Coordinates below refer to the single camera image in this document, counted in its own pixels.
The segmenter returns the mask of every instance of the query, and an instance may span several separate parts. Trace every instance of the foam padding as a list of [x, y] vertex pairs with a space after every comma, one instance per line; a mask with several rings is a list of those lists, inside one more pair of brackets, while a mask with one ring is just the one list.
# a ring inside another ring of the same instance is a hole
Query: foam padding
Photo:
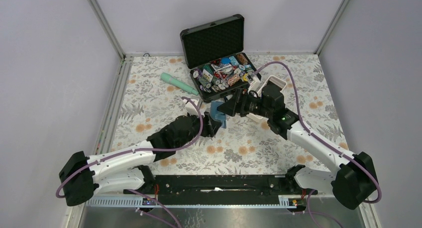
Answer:
[[211, 22], [208, 28], [181, 34], [188, 68], [243, 51], [244, 17], [235, 16], [235, 20]]

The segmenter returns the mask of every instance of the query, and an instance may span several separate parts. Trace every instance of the mint green object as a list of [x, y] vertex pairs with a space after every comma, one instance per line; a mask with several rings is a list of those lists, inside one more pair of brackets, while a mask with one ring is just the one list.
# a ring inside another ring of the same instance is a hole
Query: mint green object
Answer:
[[167, 82], [167, 83], [169, 83], [171, 85], [177, 86], [180, 89], [182, 89], [182, 90], [184, 90], [184, 91], [186, 91], [188, 93], [191, 93], [191, 94], [194, 94], [194, 95], [198, 95], [199, 94], [198, 91], [195, 90], [194, 88], [190, 87], [189, 85], [187, 85], [187, 84], [185, 84], [185, 83], [183, 83], [181, 81], [176, 80], [175, 78], [173, 78], [173, 76], [171, 76], [171, 75], [169, 75], [167, 73], [161, 73], [160, 78], [164, 82]]

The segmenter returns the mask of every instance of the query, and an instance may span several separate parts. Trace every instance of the metal frame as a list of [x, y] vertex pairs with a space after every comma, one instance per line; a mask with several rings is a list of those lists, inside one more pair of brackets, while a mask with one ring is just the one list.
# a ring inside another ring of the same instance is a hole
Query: metal frame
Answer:
[[[132, 66], [133, 57], [137, 56], [150, 56], [147, 52], [144, 53], [136, 53], [136, 54], [125, 54], [122, 47], [120, 46], [119, 41], [117, 40], [113, 30], [111, 29], [100, 5], [98, 4], [97, 0], [88, 0], [90, 5], [93, 8], [94, 13], [96, 14], [101, 26], [103, 27], [104, 31], [106, 32], [113, 48], [115, 49], [116, 53], [122, 60], [122, 64], [118, 69], [116, 78], [113, 83], [113, 89], [110, 94], [110, 98], [108, 100], [107, 111], [104, 115], [101, 129], [98, 135], [97, 143], [95, 145], [95, 149], [93, 154], [109, 152], [111, 147], [111, 143], [113, 140], [114, 132], [116, 129], [116, 123], [119, 116], [120, 106], [123, 101], [124, 91], [126, 88], [128, 76], [130, 74], [130, 69]], [[329, 39], [332, 31], [334, 30], [335, 26], [337, 25], [339, 19], [341, 18], [345, 8], [347, 7], [350, 0], [343, 0], [332, 19], [330, 25], [327, 28], [321, 42], [319, 43], [315, 52], [298, 52], [298, 53], [283, 53], [283, 54], [316, 54], [320, 55], [327, 40]], [[280, 54], [276, 52], [255, 52], [251, 53], [252, 55], [275, 55]], [[153, 54], [152, 56], [179, 56], [182, 55], [180, 53], [174, 54]], [[315, 197], [326, 197], [325, 195], [315, 195]], [[62, 222], [63, 228], [77, 228], [80, 224], [80, 221], [83, 219], [83, 210], [85, 208], [85, 204], [81, 204], [75, 207], [69, 207], [64, 215], [64, 219]], [[378, 216], [372, 204], [365, 204], [359, 206], [362, 217], [364, 219], [365, 225], [368, 228], [380, 228], [380, 222], [378, 220]]]
[[100, 5], [98, 4], [98, 1], [97, 0], [88, 0], [88, 1], [91, 4], [93, 11], [95, 12], [98, 20], [100, 21], [100, 24], [103, 27], [105, 33], [107, 34], [107, 37], [109, 38], [111, 44], [113, 45], [113, 48], [115, 49], [116, 53], [119, 55], [120, 59], [123, 59], [125, 56], [124, 51], [121, 48], [116, 36], [114, 35], [113, 30], [111, 29], [106, 19], [106, 16], [103, 13], [103, 10], [101, 10]]
[[133, 57], [126, 56], [119, 69], [93, 154], [107, 153], [110, 150], [132, 61]]
[[330, 25], [328, 26], [327, 31], [325, 32], [324, 36], [322, 37], [321, 42], [319, 43], [318, 47], [315, 50], [316, 55], [320, 55], [322, 50], [324, 49], [325, 44], [327, 43], [327, 40], [331, 36], [332, 31], [334, 30], [335, 26], [337, 25], [338, 20], [343, 15], [344, 10], [346, 9], [347, 5], [349, 4], [350, 0], [343, 0], [340, 4], [340, 6], [337, 9], [337, 12], [334, 15], [334, 18], [331, 20]]

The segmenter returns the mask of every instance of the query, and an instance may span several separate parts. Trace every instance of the floral tablecloth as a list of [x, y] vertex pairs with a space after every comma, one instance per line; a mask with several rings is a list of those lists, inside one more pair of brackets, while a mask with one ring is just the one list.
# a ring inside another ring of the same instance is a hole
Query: floral tablecloth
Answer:
[[[323, 136], [347, 149], [324, 74], [316, 55], [251, 55], [256, 68], [279, 60], [292, 70], [299, 91], [304, 120]], [[135, 57], [111, 150], [119, 150], [158, 131], [177, 116], [186, 114], [180, 97], [193, 95], [160, 80], [166, 72], [193, 87], [184, 57]], [[281, 65], [261, 72], [262, 80], [276, 75], [287, 81], [288, 108], [296, 111], [293, 85]], [[204, 104], [202, 110], [209, 110]], [[326, 170], [310, 153], [275, 135], [266, 122], [228, 117], [227, 128], [213, 138], [200, 139], [172, 157], [150, 164], [156, 175], [283, 174], [296, 164]]]

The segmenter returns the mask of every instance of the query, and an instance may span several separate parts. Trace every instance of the gray wall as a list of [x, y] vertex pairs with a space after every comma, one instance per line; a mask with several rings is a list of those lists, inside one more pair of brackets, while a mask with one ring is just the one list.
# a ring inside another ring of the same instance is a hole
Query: gray wall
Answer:
[[313, 52], [342, 0], [98, 0], [124, 51], [182, 54], [183, 29], [236, 13], [245, 51]]
[[118, 57], [87, 0], [0, 0], [0, 227], [57, 228], [58, 173], [92, 152]]
[[321, 54], [349, 147], [374, 159], [383, 228], [420, 227], [422, 0], [352, 0]]

